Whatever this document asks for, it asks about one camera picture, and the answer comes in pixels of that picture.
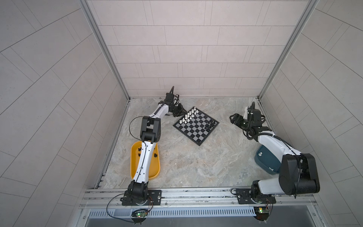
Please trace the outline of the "black white chess board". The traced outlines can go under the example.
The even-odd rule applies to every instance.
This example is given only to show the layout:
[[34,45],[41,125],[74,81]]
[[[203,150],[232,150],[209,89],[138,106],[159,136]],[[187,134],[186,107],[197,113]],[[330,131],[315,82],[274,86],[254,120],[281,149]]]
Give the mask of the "black white chess board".
[[218,125],[217,120],[197,107],[193,107],[173,127],[200,146]]

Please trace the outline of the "yellow plastic tray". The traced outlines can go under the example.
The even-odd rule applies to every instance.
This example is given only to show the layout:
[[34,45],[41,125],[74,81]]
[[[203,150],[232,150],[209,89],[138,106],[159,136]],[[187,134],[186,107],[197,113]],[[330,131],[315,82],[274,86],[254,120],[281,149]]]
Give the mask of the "yellow plastic tray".
[[131,147],[130,174],[137,183],[147,183],[160,173],[158,144],[138,141]]

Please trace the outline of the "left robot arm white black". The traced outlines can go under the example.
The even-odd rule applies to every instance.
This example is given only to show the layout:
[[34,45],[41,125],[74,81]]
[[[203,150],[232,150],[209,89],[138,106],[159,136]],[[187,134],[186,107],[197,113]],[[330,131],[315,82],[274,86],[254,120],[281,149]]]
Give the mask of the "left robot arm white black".
[[149,169],[154,149],[161,138],[161,119],[168,113],[177,117],[185,112],[180,104],[179,95],[175,95],[174,88],[171,88],[165,99],[158,103],[157,109],[152,114],[142,117],[139,138],[141,155],[133,180],[122,198],[123,206],[144,205],[148,202]]

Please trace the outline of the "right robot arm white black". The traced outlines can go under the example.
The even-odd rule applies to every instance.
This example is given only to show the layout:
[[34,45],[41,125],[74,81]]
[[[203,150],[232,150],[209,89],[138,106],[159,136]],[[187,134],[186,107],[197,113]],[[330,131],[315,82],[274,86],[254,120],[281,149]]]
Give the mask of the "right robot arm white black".
[[266,117],[254,104],[245,108],[244,115],[233,114],[230,122],[242,129],[245,137],[258,142],[261,147],[255,155],[255,162],[277,178],[255,180],[249,195],[254,203],[272,204],[274,195],[316,194],[320,181],[315,157],[293,148],[286,140],[264,126]]

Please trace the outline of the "right controller circuit board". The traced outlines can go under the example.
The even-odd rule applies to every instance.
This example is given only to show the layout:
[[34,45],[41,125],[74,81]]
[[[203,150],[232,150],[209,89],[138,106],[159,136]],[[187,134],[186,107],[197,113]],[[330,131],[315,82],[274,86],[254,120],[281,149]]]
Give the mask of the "right controller circuit board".
[[256,214],[255,219],[258,221],[267,221],[270,216],[270,211],[267,207],[254,207]]

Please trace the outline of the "controller circuit board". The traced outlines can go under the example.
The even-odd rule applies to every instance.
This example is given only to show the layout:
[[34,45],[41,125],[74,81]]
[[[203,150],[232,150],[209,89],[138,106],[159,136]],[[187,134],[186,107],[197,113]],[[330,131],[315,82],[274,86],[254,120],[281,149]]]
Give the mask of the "controller circuit board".
[[254,207],[256,214],[255,219],[258,221],[267,221],[270,216],[270,211],[267,207]]
[[131,220],[134,222],[134,224],[142,224],[147,219],[148,216],[148,210],[147,209],[138,209],[132,212],[131,214]]

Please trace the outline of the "left controller circuit board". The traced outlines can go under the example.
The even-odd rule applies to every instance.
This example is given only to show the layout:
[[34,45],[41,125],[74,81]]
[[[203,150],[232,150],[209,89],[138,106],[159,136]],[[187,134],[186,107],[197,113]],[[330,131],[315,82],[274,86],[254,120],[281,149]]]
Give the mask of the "left controller circuit board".
[[142,224],[147,219],[148,216],[148,210],[147,209],[138,209],[132,212],[131,214],[131,220],[134,222],[134,224]]

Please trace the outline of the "teal plastic bin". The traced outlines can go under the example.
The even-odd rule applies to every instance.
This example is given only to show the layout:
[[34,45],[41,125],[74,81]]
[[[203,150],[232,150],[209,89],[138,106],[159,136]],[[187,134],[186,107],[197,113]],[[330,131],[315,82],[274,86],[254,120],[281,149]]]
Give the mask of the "teal plastic bin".
[[280,173],[281,161],[265,146],[261,145],[256,151],[254,160],[268,174],[278,175]]

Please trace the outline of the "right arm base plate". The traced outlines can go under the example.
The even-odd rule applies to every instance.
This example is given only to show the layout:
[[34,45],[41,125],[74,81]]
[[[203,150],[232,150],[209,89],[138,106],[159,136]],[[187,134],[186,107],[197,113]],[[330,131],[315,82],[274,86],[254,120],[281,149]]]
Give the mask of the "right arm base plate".
[[273,195],[260,194],[252,189],[236,188],[233,193],[239,204],[275,204],[276,199]]

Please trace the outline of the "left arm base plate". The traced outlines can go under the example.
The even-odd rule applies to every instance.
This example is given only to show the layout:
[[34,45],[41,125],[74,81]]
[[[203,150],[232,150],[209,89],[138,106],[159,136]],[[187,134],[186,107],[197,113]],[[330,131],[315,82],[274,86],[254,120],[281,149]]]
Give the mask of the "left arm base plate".
[[123,197],[120,199],[123,206],[146,206],[146,205],[160,205],[162,197],[162,190],[148,190],[141,194],[137,192],[125,191]]

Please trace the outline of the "aluminium mounting rail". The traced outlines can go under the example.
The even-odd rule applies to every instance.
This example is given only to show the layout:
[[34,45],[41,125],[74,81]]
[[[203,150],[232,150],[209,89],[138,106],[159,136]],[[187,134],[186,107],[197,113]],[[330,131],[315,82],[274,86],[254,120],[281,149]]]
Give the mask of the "aluminium mounting rail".
[[241,194],[231,187],[210,188],[161,188],[161,194],[152,201],[142,202],[134,206],[123,206],[121,199],[125,189],[91,189],[86,190],[80,202],[80,208],[179,208],[179,207],[241,207],[241,206],[300,206],[316,205],[316,199],[311,194],[298,195],[273,195],[261,199],[261,203],[251,200],[246,186],[239,187]]

